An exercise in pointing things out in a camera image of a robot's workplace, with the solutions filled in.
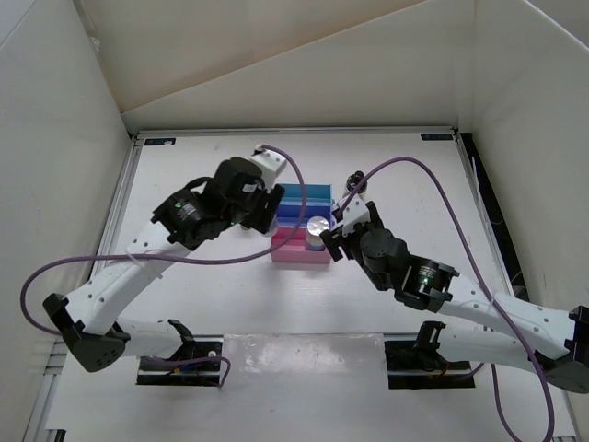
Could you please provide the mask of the silver-lid shaker bottle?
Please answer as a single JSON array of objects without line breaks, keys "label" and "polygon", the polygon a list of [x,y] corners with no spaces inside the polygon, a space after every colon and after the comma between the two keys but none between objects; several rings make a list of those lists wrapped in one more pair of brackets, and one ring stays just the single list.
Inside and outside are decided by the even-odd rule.
[{"label": "silver-lid shaker bottle", "polygon": [[311,251],[321,251],[325,249],[325,244],[321,234],[329,231],[330,223],[326,217],[312,216],[306,222],[305,228],[305,249]]}]

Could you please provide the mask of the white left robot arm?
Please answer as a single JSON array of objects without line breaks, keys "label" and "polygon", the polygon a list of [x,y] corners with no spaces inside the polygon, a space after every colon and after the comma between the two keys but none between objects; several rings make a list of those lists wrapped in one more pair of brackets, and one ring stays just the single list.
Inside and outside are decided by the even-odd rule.
[{"label": "white left robot arm", "polygon": [[223,161],[211,177],[200,177],[173,192],[127,247],[88,282],[65,296],[51,294],[43,307],[77,362],[88,372],[102,370],[123,356],[155,356],[183,368],[194,356],[194,338],[179,320],[155,323],[126,320],[125,308],[170,263],[203,242],[241,224],[270,231],[284,189],[276,180],[283,156],[257,150],[251,157]]}]

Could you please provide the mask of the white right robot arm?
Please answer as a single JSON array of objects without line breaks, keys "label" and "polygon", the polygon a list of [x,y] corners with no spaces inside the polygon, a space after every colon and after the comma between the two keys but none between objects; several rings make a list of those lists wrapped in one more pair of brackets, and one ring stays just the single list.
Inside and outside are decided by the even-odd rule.
[{"label": "white right robot arm", "polygon": [[331,207],[334,226],[321,238],[334,261],[354,260],[378,291],[392,291],[407,308],[478,324],[475,331],[425,321],[413,345],[427,368],[443,360],[478,361],[540,371],[548,384],[568,392],[588,391],[588,309],[546,308],[482,285],[455,268],[409,252],[384,227],[372,202],[359,197]]}]

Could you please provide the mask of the dark blue organizer box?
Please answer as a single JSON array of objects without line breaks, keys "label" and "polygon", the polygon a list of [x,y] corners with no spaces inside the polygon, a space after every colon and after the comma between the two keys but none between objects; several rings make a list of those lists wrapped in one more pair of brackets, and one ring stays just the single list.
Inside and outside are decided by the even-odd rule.
[{"label": "dark blue organizer box", "polygon": [[[301,213],[301,204],[280,204],[276,213],[277,223],[280,227],[292,227],[296,224]],[[302,219],[304,226],[307,221],[315,216],[320,216],[330,221],[330,205],[307,205]]]}]

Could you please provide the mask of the pink organizer box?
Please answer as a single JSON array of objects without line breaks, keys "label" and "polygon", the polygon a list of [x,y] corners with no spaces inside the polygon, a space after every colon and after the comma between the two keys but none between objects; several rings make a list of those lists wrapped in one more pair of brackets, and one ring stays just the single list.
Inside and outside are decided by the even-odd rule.
[{"label": "pink organizer box", "polygon": [[271,246],[282,243],[292,232],[294,235],[279,249],[271,253],[275,263],[330,264],[331,256],[327,250],[308,250],[306,230],[303,227],[279,227],[271,238]]}]

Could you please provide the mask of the light blue organizer box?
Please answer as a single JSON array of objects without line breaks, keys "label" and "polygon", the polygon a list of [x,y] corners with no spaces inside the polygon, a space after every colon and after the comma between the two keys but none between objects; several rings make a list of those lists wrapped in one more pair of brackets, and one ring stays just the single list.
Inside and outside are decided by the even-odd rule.
[{"label": "light blue organizer box", "polygon": [[[281,183],[285,193],[282,204],[300,204],[303,201],[303,191],[297,183]],[[332,187],[330,184],[306,184],[307,205],[331,205]]]}]

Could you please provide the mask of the black-cap spice jar right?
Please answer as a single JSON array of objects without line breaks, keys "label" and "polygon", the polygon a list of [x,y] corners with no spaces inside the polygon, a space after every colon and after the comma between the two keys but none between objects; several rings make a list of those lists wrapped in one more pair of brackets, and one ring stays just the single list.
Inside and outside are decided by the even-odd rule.
[{"label": "black-cap spice jar right", "polygon": [[353,174],[351,174],[345,181],[342,197],[347,198],[350,193],[356,190],[358,197],[364,201],[367,192],[367,183],[365,183],[363,186],[360,186],[360,183],[363,179],[364,173],[361,170],[356,170]]}]

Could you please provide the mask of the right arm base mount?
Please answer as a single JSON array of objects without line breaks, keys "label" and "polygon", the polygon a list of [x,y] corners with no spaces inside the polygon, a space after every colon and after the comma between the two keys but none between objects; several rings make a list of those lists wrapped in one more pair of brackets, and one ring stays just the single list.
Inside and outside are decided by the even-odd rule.
[{"label": "right arm base mount", "polygon": [[387,382],[390,390],[474,389],[469,361],[448,362],[439,354],[420,353],[413,341],[385,340]]}]

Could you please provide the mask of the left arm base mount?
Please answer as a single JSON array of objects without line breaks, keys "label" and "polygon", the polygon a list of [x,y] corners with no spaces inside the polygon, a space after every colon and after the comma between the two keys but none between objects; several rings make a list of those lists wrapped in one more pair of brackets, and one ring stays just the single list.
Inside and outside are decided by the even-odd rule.
[{"label": "left arm base mount", "polygon": [[194,336],[187,350],[169,359],[142,356],[137,386],[221,388],[231,363],[223,355],[222,335]]}]

